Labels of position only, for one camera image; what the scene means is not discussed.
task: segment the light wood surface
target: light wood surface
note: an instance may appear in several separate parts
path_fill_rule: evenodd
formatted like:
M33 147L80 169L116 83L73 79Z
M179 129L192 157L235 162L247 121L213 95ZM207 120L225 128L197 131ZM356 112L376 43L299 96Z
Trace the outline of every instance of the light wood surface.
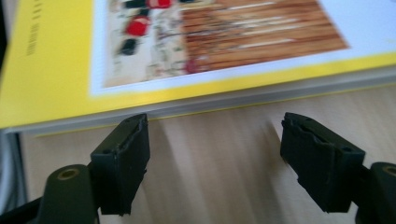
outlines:
M131 216L102 223L354 223L326 214L279 156L285 112L315 119L366 151L365 165L396 163L396 86L149 122L151 159ZM47 176L88 164L114 127L52 136L21 136L33 200Z

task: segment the book cover illustration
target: book cover illustration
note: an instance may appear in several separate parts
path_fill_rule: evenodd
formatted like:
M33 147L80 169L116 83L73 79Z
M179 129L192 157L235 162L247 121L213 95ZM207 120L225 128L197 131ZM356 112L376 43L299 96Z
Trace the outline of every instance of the book cover illustration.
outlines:
M101 88L347 48L316 0L109 0L106 14Z

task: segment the book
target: book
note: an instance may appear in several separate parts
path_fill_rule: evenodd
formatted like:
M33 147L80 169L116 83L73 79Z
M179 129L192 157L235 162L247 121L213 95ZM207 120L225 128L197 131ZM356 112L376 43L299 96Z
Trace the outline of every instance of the book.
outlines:
M368 0L20 1L0 128L59 131L389 84L395 9Z

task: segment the yellow book cover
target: yellow book cover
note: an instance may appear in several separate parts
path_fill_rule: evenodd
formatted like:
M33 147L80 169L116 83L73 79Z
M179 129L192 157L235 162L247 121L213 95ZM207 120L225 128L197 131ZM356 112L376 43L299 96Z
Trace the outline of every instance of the yellow book cover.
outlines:
M21 0L0 128L396 64L396 4Z

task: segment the red object in illustration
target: red object in illustration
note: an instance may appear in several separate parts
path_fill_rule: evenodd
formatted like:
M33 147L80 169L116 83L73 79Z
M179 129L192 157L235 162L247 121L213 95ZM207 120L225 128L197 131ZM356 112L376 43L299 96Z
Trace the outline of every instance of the red object in illustration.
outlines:
M172 0L147 0L146 6L149 8L169 8Z
M142 36L145 35L149 27L149 17L136 16L126 27L125 33L128 35Z
M187 74L198 73L198 67L194 59L189 59L184 65L184 70Z

